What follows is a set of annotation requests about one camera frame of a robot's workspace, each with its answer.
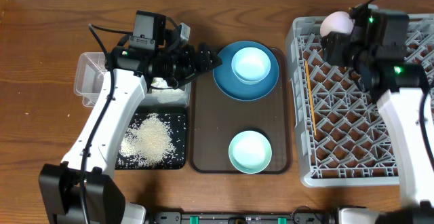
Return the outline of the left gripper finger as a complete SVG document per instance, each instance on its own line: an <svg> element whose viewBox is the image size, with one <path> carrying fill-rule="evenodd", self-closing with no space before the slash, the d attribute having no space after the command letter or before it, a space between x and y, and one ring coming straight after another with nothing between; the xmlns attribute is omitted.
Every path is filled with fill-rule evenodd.
<svg viewBox="0 0 434 224"><path fill-rule="evenodd" d="M205 73L222 64L221 58L206 43L200 43L197 47L198 50L195 52L196 72Z"/></svg>
<svg viewBox="0 0 434 224"><path fill-rule="evenodd" d="M189 73L178 74L171 80L171 86L173 89L178 89L182 86L185 86L188 83L191 83L197 77L197 72L192 71Z"/></svg>

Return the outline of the pink plastic cup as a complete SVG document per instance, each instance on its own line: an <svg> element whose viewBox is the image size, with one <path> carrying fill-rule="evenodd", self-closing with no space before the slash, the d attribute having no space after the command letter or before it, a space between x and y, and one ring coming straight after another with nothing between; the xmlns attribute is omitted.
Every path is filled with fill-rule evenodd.
<svg viewBox="0 0 434 224"><path fill-rule="evenodd" d="M350 34L353 30L353 20L346 12L334 12L327 16L320 26L320 35L325 37L331 32Z"/></svg>

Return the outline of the white tissue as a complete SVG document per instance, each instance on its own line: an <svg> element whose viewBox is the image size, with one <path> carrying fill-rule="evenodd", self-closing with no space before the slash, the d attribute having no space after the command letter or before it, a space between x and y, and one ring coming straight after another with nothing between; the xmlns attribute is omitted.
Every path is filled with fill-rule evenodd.
<svg viewBox="0 0 434 224"><path fill-rule="evenodd" d="M158 97L175 98L184 94L181 89L173 89L163 78L156 77L151 84L151 94Z"/></svg>

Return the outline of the dark blue plate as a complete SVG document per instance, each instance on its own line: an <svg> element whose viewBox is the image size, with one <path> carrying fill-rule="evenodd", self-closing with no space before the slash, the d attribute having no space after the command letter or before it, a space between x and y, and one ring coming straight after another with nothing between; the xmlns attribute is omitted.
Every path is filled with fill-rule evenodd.
<svg viewBox="0 0 434 224"><path fill-rule="evenodd" d="M232 59L236 52L242 48L258 48L270 59L271 70L269 74L256 84L248 85L241 82L232 70ZM268 95L277 84L279 79L277 58L265 45L254 41L236 41L223 48L218 53L218 57L222 60L222 64L213 70L214 81L227 96L235 100L252 101L261 99Z"/></svg>

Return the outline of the light blue small bowl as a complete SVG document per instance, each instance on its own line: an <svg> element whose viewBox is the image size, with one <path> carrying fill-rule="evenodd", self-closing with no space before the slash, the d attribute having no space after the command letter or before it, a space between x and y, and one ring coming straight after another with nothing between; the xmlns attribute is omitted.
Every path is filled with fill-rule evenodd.
<svg viewBox="0 0 434 224"><path fill-rule="evenodd" d="M241 83L253 85L268 76L271 59L259 48L242 48L233 56L231 68Z"/></svg>

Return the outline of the mint green bowl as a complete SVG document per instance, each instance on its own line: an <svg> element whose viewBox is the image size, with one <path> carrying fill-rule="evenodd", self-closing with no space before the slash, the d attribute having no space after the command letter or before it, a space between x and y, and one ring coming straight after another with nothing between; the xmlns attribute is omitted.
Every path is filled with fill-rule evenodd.
<svg viewBox="0 0 434 224"><path fill-rule="evenodd" d="M258 174L270 164L273 150L268 138L253 130L236 134L228 149L231 164L244 174Z"/></svg>

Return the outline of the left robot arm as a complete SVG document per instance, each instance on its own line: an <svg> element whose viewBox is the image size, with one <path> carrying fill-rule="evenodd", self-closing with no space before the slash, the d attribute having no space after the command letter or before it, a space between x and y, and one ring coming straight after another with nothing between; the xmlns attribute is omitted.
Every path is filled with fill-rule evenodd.
<svg viewBox="0 0 434 224"><path fill-rule="evenodd" d="M45 164L39 187L50 223L145 223L146 208L128 203L113 178L118 152L138 105L155 77L176 88L222 64L202 43L172 51L116 46L94 108L58 165Z"/></svg>

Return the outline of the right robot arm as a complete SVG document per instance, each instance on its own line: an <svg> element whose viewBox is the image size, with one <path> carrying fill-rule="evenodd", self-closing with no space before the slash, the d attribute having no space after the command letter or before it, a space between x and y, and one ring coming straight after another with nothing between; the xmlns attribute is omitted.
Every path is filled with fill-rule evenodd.
<svg viewBox="0 0 434 224"><path fill-rule="evenodd" d="M408 25L405 12L358 6L350 14L330 14L320 26L323 60L356 72L357 86L377 106L401 196L401 209L393 212L339 208L337 223L433 222L433 85L423 66L405 61Z"/></svg>

